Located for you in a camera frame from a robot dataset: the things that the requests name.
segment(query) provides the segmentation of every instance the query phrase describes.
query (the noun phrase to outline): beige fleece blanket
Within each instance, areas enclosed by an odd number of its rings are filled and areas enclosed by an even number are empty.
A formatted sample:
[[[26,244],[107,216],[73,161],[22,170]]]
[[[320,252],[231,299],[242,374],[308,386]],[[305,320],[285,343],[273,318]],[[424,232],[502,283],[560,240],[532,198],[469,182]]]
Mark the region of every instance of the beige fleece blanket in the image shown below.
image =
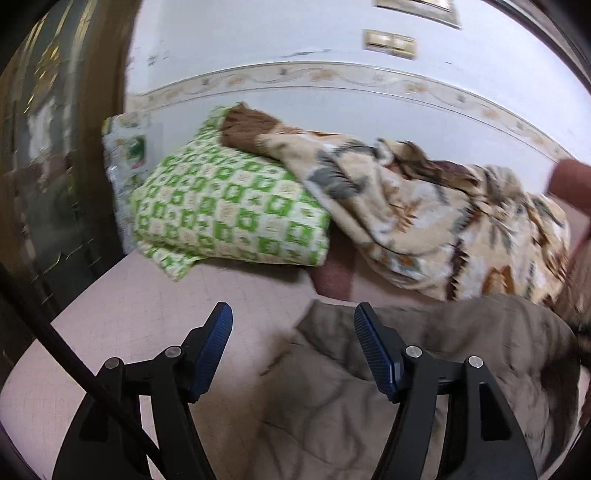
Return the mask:
[[[538,473],[566,448],[577,418],[579,363],[571,330],[549,309],[492,295],[375,311],[407,344],[439,358],[481,356],[515,413]],[[265,378],[269,400],[248,480],[371,478],[398,406],[374,383],[352,307],[313,303]],[[440,397],[424,480],[437,475],[446,410]]]
[[[369,147],[288,127],[240,104],[222,142],[282,162],[373,269],[439,300],[517,294],[552,304],[565,281],[566,216],[508,168],[429,161],[410,142]]]

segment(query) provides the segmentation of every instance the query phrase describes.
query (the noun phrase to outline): pillowcase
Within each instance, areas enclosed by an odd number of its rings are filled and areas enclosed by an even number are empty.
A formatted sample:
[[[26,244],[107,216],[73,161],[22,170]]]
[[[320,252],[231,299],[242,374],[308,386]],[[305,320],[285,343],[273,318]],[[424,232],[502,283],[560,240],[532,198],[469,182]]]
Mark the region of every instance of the pillowcase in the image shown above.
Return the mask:
[[[322,265],[330,216],[283,165],[220,143],[231,107],[133,194],[138,247],[173,279],[206,257]]]

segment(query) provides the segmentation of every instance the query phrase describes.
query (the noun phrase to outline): wall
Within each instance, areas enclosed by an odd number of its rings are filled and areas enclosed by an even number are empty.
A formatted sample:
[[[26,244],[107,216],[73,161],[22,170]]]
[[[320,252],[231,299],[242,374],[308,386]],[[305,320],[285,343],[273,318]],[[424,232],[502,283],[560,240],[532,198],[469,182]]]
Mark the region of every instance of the wall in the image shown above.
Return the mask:
[[[375,8],[372,0],[144,0],[129,92],[254,63],[369,64],[481,95],[591,163],[591,96],[575,75],[534,35],[486,2],[456,0],[456,6],[461,30]],[[366,28],[416,38],[417,59],[363,50]],[[315,53],[297,55],[305,51]]]

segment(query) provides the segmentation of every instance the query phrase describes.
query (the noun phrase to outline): black cable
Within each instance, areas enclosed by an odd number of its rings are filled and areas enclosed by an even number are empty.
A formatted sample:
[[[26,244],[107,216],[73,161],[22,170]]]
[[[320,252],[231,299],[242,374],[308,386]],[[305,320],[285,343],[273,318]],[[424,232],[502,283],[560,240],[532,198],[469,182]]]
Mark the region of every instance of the black cable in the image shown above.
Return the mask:
[[[51,323],[45,320],[35,302],[27,300],[2,264],[0,264],[0,294],[4,296],[8,304],[31,329],[43,347],[56,359],[57,363],[138,442],[154,465],[166,477],[160,449],[141,425],[132,419],[119,402],[99,383]]]

